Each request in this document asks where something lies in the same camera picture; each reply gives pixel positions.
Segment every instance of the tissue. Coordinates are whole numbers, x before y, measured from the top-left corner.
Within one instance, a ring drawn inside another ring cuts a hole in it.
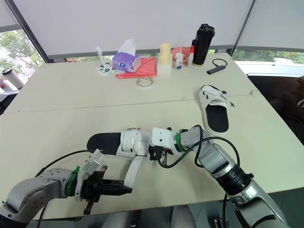
[[[113,57],[113,67],[124,73],[125,71],[135,73],[141,65],[141,58],[136,52],[133,38],[126,40]]]

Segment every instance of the white slipper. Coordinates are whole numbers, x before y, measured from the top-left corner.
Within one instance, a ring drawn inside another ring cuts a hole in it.
[[[199,91],[199,98],[206,130],[212,135],[225,135],[229,128],[227,106],[234,106],[227,100],[226,92],[204,85]]]

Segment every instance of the robotic arm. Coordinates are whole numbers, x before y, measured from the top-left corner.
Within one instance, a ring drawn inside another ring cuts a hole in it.
[[[202,131],[202,134],[203,139],[210,137],[205,131]],[[161,147],[159,151],[167,148],[177,153],[188,150],[200,139],[201,130],[197,126],[189,130],[180,130],[178,133],[154,128],[151,142],[154,146]],[[199,153],[199,162],[237,206],[237,217],[243,227],[276,228],[278,223],[280,227],[289,227],[277,204],[253,180],[253,174],[246,174],[213,140],[205,141],[200,151],[198,148],[197,145],[193,150]]]
[[[17,184],[0,208],[0,228],[24,228],[47,203],[55,198],[75,196],[88,202],[84,214],[89,215],[101,195],[123,195],[132,189],[121,180],[103,179],[107,166],[95,171],[104,155],[96,150],[80,169],[74,171],[54,168]]]

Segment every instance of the white thermos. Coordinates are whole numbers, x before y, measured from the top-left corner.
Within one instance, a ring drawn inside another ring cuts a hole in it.
[[[24,84],[23,82],[20,80],[20,78],[15,74],[15,72],[13,71],[13,69],[4,69],[2,71],[2,75],[9,80],[17,89],[21,89]]]

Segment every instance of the black cable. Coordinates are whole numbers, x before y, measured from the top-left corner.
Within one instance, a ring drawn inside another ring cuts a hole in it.
[[[222,61],[224,61],[224,62],[226,63],[226,65],[224,65],[225,67],[228,65],[227,61],[224,60],[224,59],[222,59],[222,58],[215,58],[214,60],[222,60]],[[216,63],[214,63],[214,60],[212,60],[212,63],[213,63],[216,67],[218,67],[218,65],[217,65]]]
[[[55,164],[56,162],[60,161],[61,159],[64,159],[64,158],[66,158],[66,157],[68,157],[68,156],[71,156],[71,155],[77,154],[77,153],[83,153],[83,152],[91,152],[91,153],[93,153],[94,151],[95,151],[95,150],[81,150],[81,151],[75,151],[75,152],[72,152],[72,153],[68,153],[68,154],[66,154],[66,155],[64,155],[64,156],[62,156],[62,157],[56,159],[55,161],[51,162],[51,163],[48,164],[46,167],[42,168],[42,169],[36,174],[35,177],[37,177],[37,176],[39,176],[40,174],[42,174],[48,167],[50,167],[51,165],[53,165],[53,164]],[[48,205],[48,204],[46,204],[46,205],[43,207],[42,211],[41,211],[41,214],[40,214],[40,216],[39,216],[38,223],[37,223],[37,226],[36,226],[37,228],[40,227],[40,223],[41,223],[41,221],[42,221],[42,217],[43,217],[43,214],[44,214],[44,212],[45,212],[45,210],[46,210],[46,208],[47,208],[47,205]]]
[[[68,153],[58,159],[56,159],[55,161],[51,162],[50,164],[48,164],[46,167],[42,168],[39,173],[36,174],[35,177],[39,176],[40,174],[42,174],[48,167],[50,167],[51,165],[55,164],[56,162],[60,161],[61,159],[64,159],[70,155],[73,155],[73,154],[77,154],[77,153],[82,153],[82,152],[91,152],[93,153],[95,150],[82,150],[82,151],[75,151],[75,152],[72,152],[72,153]]]
[[[199,137],[199,148],[198,148],[198,151],[196,152],[196,155],[195,155],[195,159],[194,159],[194,163],[196,164],[196,166],[198,167],[201,167],[201,168],[204,168],[203,165],[200,165],[198,163],[198,158],[199,158],[199,154],[200,154],[200,150],[201,150],[201,147],[202,147],[202,140],[203,140],[203,129],[202,127],[198,124],[196,125],[195,127],[199,127],[199,132],[200,132],[200,137]]]
[[[237,156],[237,164],[239,166],[239,154],[238,154],[238,151],[237,149],[235,148],[235,146],[232,144],[232,142],[230,142],[229,140],[225,139],[225,138],[221,138],[221,137],[217,137],[217,136],[212,136],[212,137],[208,137],[208,138],[204,138],[200,141],[198,141],[197,143],[195,143],[194,145],[192,145],[179,159],[177,159],[174,163],[172,163],[171,165],[164,165],[161,163],[161,160],[158,159],[158,163],[160,166],[162,166],[163,168],[166,168],[166,169],[169,169],[169,168],[172,168],[173,166],[177,165],[190,151],[192,151],[192,149],[194,147],[196,147],[198,144],[200,145],[199,148],[201,148],[201,145],[203,142],[205,141],[208,141],[208,140],[212,140],[212,139],[220,139],[220,140],[223,140],[225,142],[227,142],[234,150],[234,152],[236,153],[236,156]],[[196,156],[195,157],[199,157],[199,154],[200,154],[200,150],[196,153]]]
[[[43,217],[43,214],[44,214],[44,211],[46,210],[46,208],[47,208],[47,205],[48,204],[46,204],[44,207],[43,207],[43,209],[42,209],[42,212],[41,212],[41,214],[40,214],[40,216],[39,216],[39,220],[38,220],[38,223],[37,223],[37,228],[39,228],[40,227],[40,223],[41,223],[41,221],[42,221],[42,217]]]
[[[227,193],[225,193],[224,196],[224,202],[223,202],[223,211],[222,211],[222,217],[223,217],[223,228],[226,228],[226,203],[227,203]]]
[[[184,157],[186,157],[186,155],[192,151],[192,149],[194,147],[196,147],[197,145],[199,144],[199,142],[195,143],[193,146],[191,146],[181,157],[179,157],[174,163],[172,163],[171,165],[164,165],[161,163],[161,160],[158,159],[158,163],[160,166],[162,166],[163,168],[166,168],[166,169],[169,169],[169,168],[172,168],[173,166],[177,165],[177,163],[179,163]]]

